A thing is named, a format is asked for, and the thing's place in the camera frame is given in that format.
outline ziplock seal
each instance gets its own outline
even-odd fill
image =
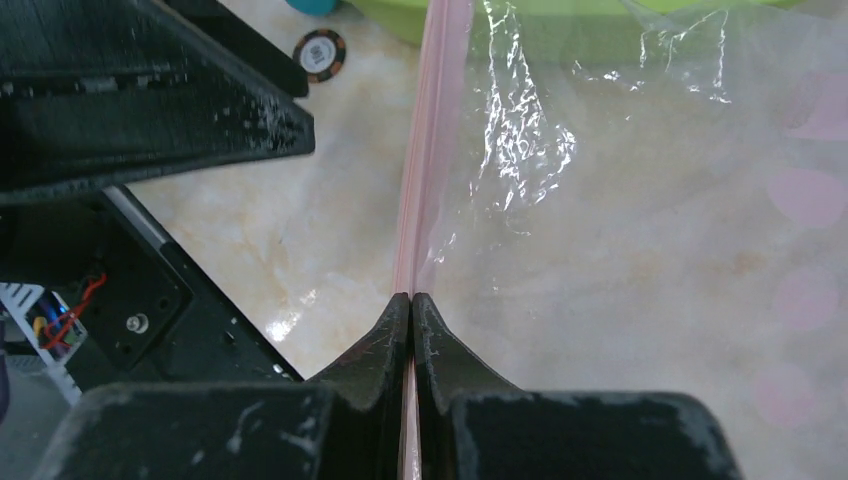
[[[417,272],[427,255],[420,251],[419,238],[436,222],[447,181],[455,143],[451,132],[459,124],[473,7],[469,0],[433,0],[427,11],[398,214],[392,283],[395,292],[414,295],[427,289],[427,285],[416,285]]]

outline black plastic part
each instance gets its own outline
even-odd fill
[[[88,394],[38,478],[397,478],[413,344],[425,480],[741,478],[697,400],[523,392],[453,336],[424,294],[411,305],[395,295],[367,335],[303,384]]]
[[[36,478],[397,477],[409,297],[305,384],[123,384],[65,419]]]
[[[126,189],[120,192],[123,208],[131,209],[136,223],[106,194],[81,200],[102,209],[114,224],[113,235],[122,240],[116,242],[114,257],[107,255],[115,258],[108,262],[117,269],[114,278],[97,291],[82,316],[90,336],[66,365],[80,389],[117,381],[301,381],[135,197]],[[151,244],[151,235],[163,243]],[[128,312],[147,314],[148,331],[129,331]]]
[[[175,6],[0,0],[0,205],[314,150],[305,72],[215,2]]]
[[[78,282],[106,237],[103,218],[78,202],[0,208],[0,282]]]
[[[112,365],[130,370],[154,339],[174,323],[190,295],[130,231],[112,221],[108,235],[102,259],[108,279],[92,296],[83,318],[91,341],[99,345]],[[140,315],[147,320],[146,329],[128,330],[127,319]]]
[[[309,380],[339,393],[358,412],[338,431],[338,447],[358,444],[364,456],[358,475],[330,478],[393,479],[403,412],[403,372],[411,331],[409,296],[395,294],[377,325],[329,367]],[[351,442],[351,434],[356,440]]]
[[[169,7],[292,97],[309,95],[306,71],[216,0],[166,0]]]
[[[436,478],[741,478],[716,420],[684,395],[464,394],[449,421],[457,461]]]
[[[321,386],[116,384],[83,396],[33,478],[312,479],[357,460],[321,448],[339,415]]]
[[[423,479],[741,478],[694,398],[523,392],[450,332],[429,295],[412,312]]]

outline black poker chip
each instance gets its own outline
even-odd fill
[[[293,56],[306,70],[309,83],[321,83],[338,75],[347,56],[347,46],[341,35],[322,28],[301,38]]]

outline screw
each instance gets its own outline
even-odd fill
[[[133,333],[142,334],[147,331],[149,326],[150,321],[147,319],[147,315],[143,313],[137,313],[127,319],[127,330]]]

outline pink zipper strip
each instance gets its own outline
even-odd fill
[[[395,292],[414,295],[432,287],[432,275],[425,282],[416,280],[427,259],[424,240],[438,219],[441,192],[453,159],[472,12],[473,0],[431,0],[427,9],[398,213],[399,240],[392,282]],[[403,395],[398,473],[405,480],[418,480],[421,439],[412,356],[404,373]]]

